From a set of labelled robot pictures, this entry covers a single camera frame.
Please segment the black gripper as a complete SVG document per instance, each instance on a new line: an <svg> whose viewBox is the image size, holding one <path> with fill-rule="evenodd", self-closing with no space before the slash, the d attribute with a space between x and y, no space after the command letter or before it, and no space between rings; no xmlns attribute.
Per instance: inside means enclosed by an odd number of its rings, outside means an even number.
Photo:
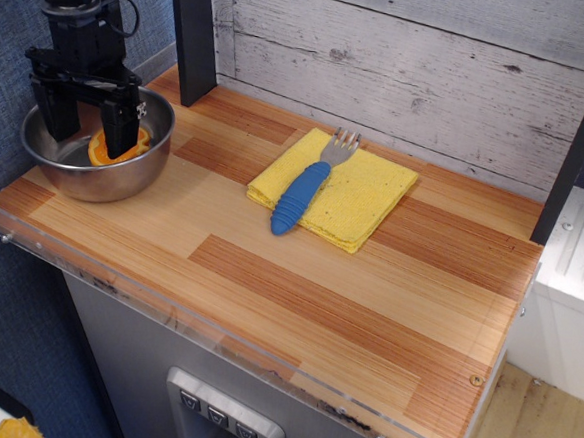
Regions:
<svg viewBox="0 0 584 438"><path fill-rule="evenodd" d="M62 142L81 129L78 102L101 109L107 155L116 159L135 147L141 106L138 75L126 68L119 13L42 10L52 46L31 47L30 81L48 134Z"/></svg>

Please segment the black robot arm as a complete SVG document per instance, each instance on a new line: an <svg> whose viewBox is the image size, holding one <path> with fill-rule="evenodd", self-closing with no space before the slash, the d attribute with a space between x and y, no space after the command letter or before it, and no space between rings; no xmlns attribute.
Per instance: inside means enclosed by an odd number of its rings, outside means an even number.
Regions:
<svg viewBox="0 0 584 438"><path fill-rule="evenodd" d="M58 142L81 129L77 104L100 110L107 155L114 159L138 143L141 79L126 68L121 0L44 0L52 47L28 48L36 105Z"/></svg>

